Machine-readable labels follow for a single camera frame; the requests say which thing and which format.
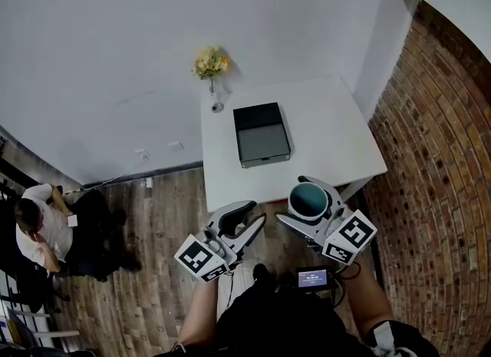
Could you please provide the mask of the white cup with teal inside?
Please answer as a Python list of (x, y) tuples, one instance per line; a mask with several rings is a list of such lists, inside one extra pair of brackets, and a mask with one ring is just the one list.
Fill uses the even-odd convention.
[(315, 183), (299, 183), (288, 196), (289, 213), (302, 220), (315, 221), (321, 218), (330, 205), (330, 195)]

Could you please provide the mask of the person's black clothing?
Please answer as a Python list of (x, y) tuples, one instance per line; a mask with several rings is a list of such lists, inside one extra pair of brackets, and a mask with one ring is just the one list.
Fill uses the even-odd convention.
[(390, 322), (394, 352), (384, 354), (370, 330), (350, 334), (318, 297), (254, 284), (221, 315), (213, 343), (188, 343), (155, 357), (440, 357), (413, 326)]

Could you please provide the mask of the small black screen device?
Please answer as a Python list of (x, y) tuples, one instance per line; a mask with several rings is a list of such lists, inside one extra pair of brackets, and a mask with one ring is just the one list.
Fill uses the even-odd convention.
[(297, 287), (306, 292), (323, 291), (332, 287), (331, 273), (327, 267), (305, 267), (296, 271)]

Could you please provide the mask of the person's right forearm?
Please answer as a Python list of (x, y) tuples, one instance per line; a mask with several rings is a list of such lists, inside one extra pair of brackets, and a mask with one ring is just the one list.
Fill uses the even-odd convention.
[(380, 322), (394, 320), (387, 295), (362, 256), (345, 269), (341, 277), (356, 328), (362, 338)]

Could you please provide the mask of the person's left forearm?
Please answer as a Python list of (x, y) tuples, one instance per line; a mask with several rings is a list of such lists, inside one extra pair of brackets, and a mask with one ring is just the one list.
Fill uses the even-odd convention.
[(197, 283), (193, 297), (180, 331), (178, 343), (184, 346), (213, 344), (218, 303), (219, 280)]

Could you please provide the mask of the white table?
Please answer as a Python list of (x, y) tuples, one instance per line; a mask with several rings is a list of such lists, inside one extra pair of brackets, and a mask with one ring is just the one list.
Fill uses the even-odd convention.
[[(239, 162), (233, 110), (278, 103), (292, 147), (290, 160), (251, 168)], [(342, 198), (360, 190), (387, 166), (370, 129), (340, 78), (269, 85), (230, 96), (220, 113), (212, 98), (201, 102), (203, 167), (207, 210), (254, 200), (269, 203), (288, 197), (298, 177), (345, 186)]]

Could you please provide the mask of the clear glass vase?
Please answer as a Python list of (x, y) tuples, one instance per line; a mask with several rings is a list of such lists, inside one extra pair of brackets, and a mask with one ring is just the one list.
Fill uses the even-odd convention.
[(224, 103), (222, 102), (219, 92), (216, 91), (214, 78), (209, 79), (209, 93), (213, 101), (211, 106), (211, 111), (215, 114), (222, 112), (225, 106)]

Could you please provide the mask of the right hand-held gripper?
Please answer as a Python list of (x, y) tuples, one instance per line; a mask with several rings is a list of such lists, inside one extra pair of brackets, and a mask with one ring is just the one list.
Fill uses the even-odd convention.
[[(318, 178), (301, 175), (298, 177), (298, 198), (302, 208), (309, 213), (327, 213), (342, 205), (340, 193)], [(321, 255), (351, 265), (357, 255), (369, 244), (377, 233), (375, 225), (360, 211), (342, 205), (326, 220), (303, 220), (285, 212), (275, 213), (278, 225), (313, 242), (321, 248)]]

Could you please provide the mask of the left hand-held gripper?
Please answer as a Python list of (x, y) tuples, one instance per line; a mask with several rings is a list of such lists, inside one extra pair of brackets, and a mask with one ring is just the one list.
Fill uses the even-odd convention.
[(209, 226), (190, 234), (177, 250), (174, 259), (197, 280), (209, 283), (232, 272), (240, 263), (239, 252), (249, 246), (265, 225), (266, 214), (251, 219), (246, 215), (256, 206), (243, 200), (219, 208), (209, 219)]

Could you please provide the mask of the yellow flower bouquet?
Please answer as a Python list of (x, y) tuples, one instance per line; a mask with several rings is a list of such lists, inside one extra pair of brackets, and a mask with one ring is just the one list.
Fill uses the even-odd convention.
[(204, 48), (196, 57), (193, 73), (200, 80), (206, 80), (227, 72), (231, 66), (232, 63), (223, 47), (210, 45)]

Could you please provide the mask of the black tray box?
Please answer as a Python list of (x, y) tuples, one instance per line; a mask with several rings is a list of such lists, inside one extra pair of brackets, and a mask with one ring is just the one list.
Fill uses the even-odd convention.
[(233, 117), (243, 168), (290, 160), (292, 150), (277, 102), (234, 109)]

